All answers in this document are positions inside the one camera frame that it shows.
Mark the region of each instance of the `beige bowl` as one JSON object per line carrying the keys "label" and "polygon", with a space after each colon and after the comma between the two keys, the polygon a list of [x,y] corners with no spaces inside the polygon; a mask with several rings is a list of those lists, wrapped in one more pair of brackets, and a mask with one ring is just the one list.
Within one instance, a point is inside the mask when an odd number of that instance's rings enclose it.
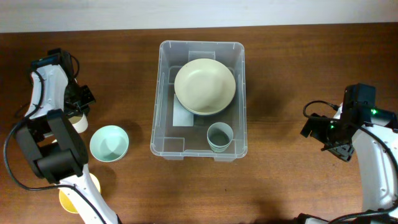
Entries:
{"label": "beige bowl", "polygon": [[181,105],[199,115],[215,114],[225,109],[236,91],[235,78],[222,63],[196,59],[178,71],[175,94]]}

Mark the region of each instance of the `gray-green cup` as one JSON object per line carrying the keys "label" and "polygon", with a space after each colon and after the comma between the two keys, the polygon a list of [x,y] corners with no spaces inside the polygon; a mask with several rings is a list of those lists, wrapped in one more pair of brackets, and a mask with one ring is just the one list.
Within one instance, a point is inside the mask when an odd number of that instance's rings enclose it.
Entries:
{"label": "gray-green cup", "polygon": [[207,130],[207,141],[211,150],[214,152],[223,152],[231,144],[234,138],[232,128],[222,122],[212,124]]}

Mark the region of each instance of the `paper cup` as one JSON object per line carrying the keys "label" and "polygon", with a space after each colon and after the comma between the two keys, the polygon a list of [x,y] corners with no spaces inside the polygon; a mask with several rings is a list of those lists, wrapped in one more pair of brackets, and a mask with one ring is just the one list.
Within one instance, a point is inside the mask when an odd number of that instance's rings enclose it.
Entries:
{"label": "paper cup", "polygon": [[[101,186],[98,179],[93,174],[90,174],[90,177],[93,180],[94,185],[97,188],[98,192],[101,193]],[[65,209],[67,212],[70,213],[74,214],[78,213],[75,206],[73,206],[72,202],[69,200],[68,196],[66,196],[61,190],[60,193],[58,194],[58,197],[60,199],[60,203],[63,209]]]}
{"label": "paper cup", "polygon": [[88,127],[87,117],[84,113],[69,118],[69,121],[71,122],[77,133],[82,133],[83,131],[86,131]]}
{"label": "paper cup", "polygon": [[232,128],[222,122],[212,124],[207,131],[207,141],[214,152],[223,152],[234,138]]}
{"label": "paper cup", "polygon": [[120,127],[109,125],[97,130],[90,140],[90,151],[95,159],[114,162],[126,155],[129,137]]}

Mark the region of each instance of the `white cup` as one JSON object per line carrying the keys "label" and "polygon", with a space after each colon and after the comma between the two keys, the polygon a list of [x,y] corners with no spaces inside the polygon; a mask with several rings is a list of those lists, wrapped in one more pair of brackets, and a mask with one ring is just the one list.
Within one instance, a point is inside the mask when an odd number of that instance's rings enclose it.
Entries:
{"label": "white cup", "polygon": [[207,130],[207,141],[214,152],[223,152],[234,138],[232,128],[222,122],[212,124]]}
{"label": "white cup", "polygon": [[69,118],[69,121],[71,122],[77,133],[82,133],[83,131],[86,131],[88,127],[87,117],[84,113]]}

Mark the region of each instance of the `yellow cup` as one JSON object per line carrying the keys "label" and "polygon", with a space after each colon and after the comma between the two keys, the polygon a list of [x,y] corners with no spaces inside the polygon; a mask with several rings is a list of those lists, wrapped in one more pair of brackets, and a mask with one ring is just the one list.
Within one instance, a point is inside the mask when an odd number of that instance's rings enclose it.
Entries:
{"label": "yellow cup", "polygon": [[[93,174],[90,174],[90,177],[93,180],[94,185],[97,188],[98,192],[101,193],[101,186],[100,186],[100,182],[98,181],[98,179]],[[73,206],[73,204],[69,200],[68,196],[66,196],[61,190],[59,193],[59,199],[60,199],[60,203],[61,203],[61,206],[63,209],[65,209],[66,211],[68,211],[70,213],[78,214],[75,206]]]}

